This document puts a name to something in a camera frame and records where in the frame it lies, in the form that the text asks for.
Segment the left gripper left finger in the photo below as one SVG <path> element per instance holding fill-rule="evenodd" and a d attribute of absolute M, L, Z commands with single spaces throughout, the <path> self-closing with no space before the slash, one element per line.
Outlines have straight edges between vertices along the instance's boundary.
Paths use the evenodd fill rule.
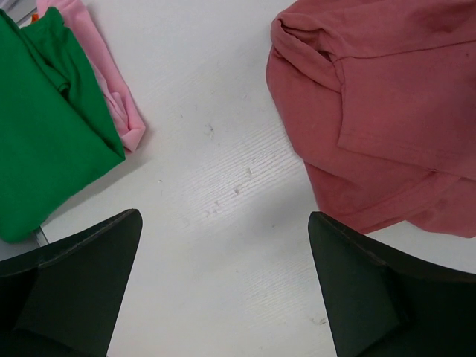
<path fill-rule="evenodd" d="M 106 356 L 143 227 L 128 209 L 1 262 L 2 356 Z"/>

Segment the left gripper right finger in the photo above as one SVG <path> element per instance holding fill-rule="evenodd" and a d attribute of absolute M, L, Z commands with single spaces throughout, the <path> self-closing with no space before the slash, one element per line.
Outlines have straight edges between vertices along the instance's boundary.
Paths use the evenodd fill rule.
<path fill-rule="evenodd" d="M 474 356 L 475 275 L 313 212 L 312 256 L 338 356 Z"/>

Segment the red t shirt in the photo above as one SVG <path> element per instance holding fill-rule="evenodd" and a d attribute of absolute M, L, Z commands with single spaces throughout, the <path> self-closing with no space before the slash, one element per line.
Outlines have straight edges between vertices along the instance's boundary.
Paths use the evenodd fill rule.
<path fill-rule="evenodd" d="M 266 82 L 321 211 L 475 236 L 473 1 L 297 1 Z"/>

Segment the green folded t shirt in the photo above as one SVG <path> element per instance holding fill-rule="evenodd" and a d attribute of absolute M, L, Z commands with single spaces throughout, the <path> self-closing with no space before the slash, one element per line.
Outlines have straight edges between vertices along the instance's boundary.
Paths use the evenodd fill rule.
<path fill-rule="evenodd" d="M 19 27 L 1 15 L 1 238 L 21 242 L 125 160 L 90 62 L 51 8 Z"/>

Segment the pink folded t shirt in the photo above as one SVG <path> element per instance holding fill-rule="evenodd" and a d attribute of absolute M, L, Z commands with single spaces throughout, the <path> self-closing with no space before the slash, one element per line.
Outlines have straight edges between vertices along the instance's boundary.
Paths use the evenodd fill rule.
<path fill-rule="evenodd" d="M 135 152 L 146 131 L 145 123 L 86 6 L 70 0 L 38 1 L 36 7 L 39 16 L 53 7 L 60 12 L 88 57 L 124 148 Z"/>

